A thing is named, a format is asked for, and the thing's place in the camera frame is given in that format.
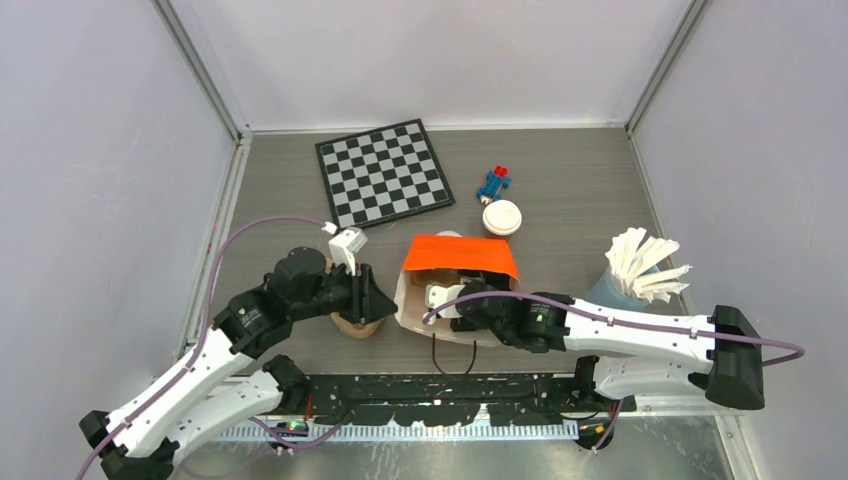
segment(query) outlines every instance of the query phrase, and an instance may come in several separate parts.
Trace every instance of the gray table surface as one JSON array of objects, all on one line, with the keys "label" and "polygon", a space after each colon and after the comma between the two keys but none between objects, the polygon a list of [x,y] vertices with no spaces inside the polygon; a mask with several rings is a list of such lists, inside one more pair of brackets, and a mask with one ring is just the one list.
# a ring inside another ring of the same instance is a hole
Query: gray table surface
[{"label": "gray table surface", "polygon": [[[315,143],[338,136],[255,136],[232,225],[283,213],[331,220]],[[622,129],[438,131],[430,132],[430,138],[456,204],[366,230],[369,242],[358,259],[374,266],[378,284],[390,296],[415,234],[454,230],[482,235],[483,206],[474,193],[495,165],[510,169],[513,181],[504,198],[515,202],[524,218],[510,246],[525,291],[581,297],[604,271],[604,252],[613,236],[639,226],[657,235]],[[327,240],[317,228],[296,224],[259,227],[243,235],[224,259],[213,311],[232,295],[260,284],[262,275],[290,249],[305,245],[326,253]],[[651,309],[680,312],[679,305]],[[459,371],[467,366],[467,345],[440,342],[438,349],[442,368]],[[430,339],[401,328],[393,317],[365,340],[342,334],[329,318],[299,322],[291,338],[260,360],[280,353],[307,373],[435,372]],[[584,354],[481,348],[474,371],[567,372]]]}]

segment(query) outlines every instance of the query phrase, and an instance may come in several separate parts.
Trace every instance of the paper cup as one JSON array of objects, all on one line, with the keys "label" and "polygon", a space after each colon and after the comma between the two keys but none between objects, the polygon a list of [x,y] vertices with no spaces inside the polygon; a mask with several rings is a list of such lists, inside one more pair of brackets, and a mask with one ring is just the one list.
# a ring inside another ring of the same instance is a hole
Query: paper cup
[{"label": "paper cup", "polygon": [[521,227],[521,210],[509,200],[492,202],[483,210],[483,226],[489,237],[509,240]]}]

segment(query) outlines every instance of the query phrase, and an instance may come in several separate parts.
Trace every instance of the brown object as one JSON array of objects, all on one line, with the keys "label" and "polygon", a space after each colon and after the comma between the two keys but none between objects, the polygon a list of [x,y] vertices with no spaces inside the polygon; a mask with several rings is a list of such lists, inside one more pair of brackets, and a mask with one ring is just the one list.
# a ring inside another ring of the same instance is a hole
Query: brown object
[{"label": "brown object", "polygon": [[374,332],[376,332],[377,329],[380,328],[380,325],[383,324],[383,320],[385,320],[385,318],[381,318],[376,322],[360,325],[358,323],[354,324],[348,322],[347,320],[342,318],[341,315],[335,312],[330,314],[330,318],[333,319],[333,323],[335,323],[336,326],[339,327],[339,330],[341,330],[342,333],[347,334],[349,337],[358,339],[368,338],[373,335]]}]

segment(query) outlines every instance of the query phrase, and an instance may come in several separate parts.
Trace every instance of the checkerboard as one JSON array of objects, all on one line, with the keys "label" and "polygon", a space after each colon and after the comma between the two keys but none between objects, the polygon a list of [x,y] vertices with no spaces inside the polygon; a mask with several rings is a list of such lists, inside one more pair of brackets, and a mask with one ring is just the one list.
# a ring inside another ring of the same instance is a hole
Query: checkerboard
[{"label": "checkerboard", "polygon": [[456,200],[421,120],[315,145],[333,220],[360,228]]}]

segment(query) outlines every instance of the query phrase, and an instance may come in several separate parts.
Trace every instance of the white panel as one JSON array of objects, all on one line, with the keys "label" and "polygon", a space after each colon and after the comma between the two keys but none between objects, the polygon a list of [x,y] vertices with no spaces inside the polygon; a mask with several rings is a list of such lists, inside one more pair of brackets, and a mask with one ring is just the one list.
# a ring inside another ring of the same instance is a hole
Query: white panel
[{"label": "white panel", "polygon": [[0,465],[72,478],[173,361],[232,146],[148,0],[0,3]]},{"label": "white panel", "polygon": [[622,124],[689,3],[191,2],[254,130]]},{"label": "white panel", "polygon": [[809,352],[766,369],[750,414],[767,478],[845,477],[845,25],[846,2],[713,2],[637,132],[690,306]]}]

